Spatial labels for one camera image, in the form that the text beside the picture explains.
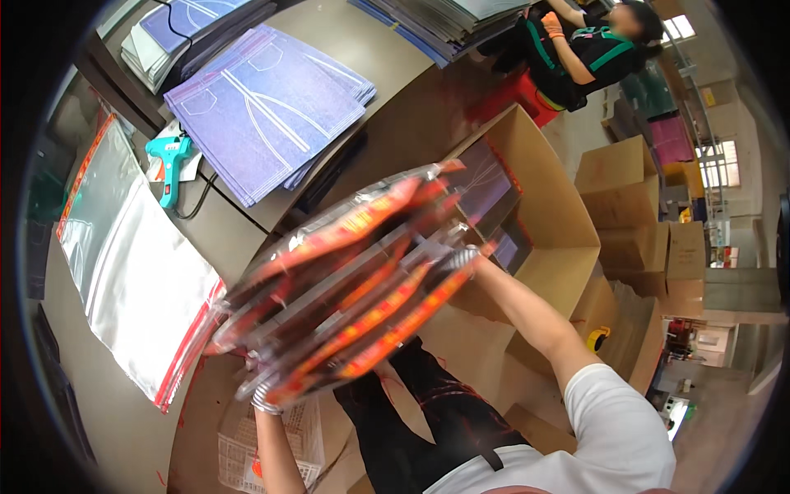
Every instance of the red stool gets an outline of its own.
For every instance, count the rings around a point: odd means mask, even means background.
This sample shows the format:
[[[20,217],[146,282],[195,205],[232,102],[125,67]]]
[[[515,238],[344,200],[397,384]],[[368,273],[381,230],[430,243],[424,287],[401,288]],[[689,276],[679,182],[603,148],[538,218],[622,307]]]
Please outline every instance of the red stool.
[[[493,94],[466,111],[466,119],[470,122],[487,122],[505,111],[514,101],[524,108],[538,128],[559,115],[559,111],[543,101],[529,73],[524,72],[509,75]]]

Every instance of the person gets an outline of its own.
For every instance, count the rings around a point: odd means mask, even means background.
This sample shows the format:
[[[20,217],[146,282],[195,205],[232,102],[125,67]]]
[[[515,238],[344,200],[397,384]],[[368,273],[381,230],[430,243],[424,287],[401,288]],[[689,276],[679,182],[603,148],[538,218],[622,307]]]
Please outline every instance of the person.
[[[389,362],[423,410],[435,444],[401,420],[375,373],[334,391],[356,427],[376,493],[634,494],[668,488],[675,469],[672,443],[647,400],[592,353],[551,305],[488,259],[479,259],[475,281],[551,363],[577,450],[542,455],[533,449],[415,338]],[[266,491],[303,494],[282,421],[260,394],[253,404]]]
[[[664,27],[644,2],[623,0],[608,21],[565,0],[547,0],[547,6],[553,10],[547,12],[541,4],[531,7],[515,27],[477,51],[499,55],[494,72],[507,74],[526,62],[538,96],[555,110],[584,107],[588,94],[639,72],[662,51]]]

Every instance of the teal glue gun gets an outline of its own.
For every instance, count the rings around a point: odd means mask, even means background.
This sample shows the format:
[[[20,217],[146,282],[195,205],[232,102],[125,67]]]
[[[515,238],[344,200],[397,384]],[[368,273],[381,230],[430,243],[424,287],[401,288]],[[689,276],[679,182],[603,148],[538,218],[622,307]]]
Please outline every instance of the teal glue gun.
[[[179,200],[179,173],[181,160],[189,157],[192,139],[188,137],[158,138],[145,145],[145,152],[162,159],[164,193],[159,200],[163,208],[172,208]]]

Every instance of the hand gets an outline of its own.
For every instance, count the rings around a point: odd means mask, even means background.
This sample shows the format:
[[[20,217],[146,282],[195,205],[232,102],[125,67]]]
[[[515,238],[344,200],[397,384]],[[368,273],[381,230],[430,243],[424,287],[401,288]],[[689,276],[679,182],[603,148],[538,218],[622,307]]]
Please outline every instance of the hand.
[[[557,18],[557,14],[553,12],[549,12],[544,15],[543,19],[540,20],[544,23],[544,28],[546,28],[546,32],[548,33],[548,37],[556,38],[556,37],[565,37],[565,33],[562,32],[562,25],[559,23],[559,19]]]
[[[266,389],[261,385],[256,390],[255,393],[252,395],[252,406],[261,410],[263,413],[268,413],[269,415],[282,415],[283,409],[277,405],[272,405],[267,403],[264,397],[266,396]]]

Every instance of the white plastic basket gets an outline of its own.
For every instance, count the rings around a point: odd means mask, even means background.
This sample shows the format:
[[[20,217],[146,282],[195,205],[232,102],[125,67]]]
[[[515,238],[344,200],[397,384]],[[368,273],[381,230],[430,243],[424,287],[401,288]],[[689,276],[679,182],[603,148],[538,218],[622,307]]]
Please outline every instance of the white plastic basket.
[[[283,414],[288,444],[308,488],[324,466],[324,440],[318,400],[308,398]],[[232,401],[220,426],[220,483],[250,494],[265,494],[263,480],[252,470],[258,439],[251,404]]]

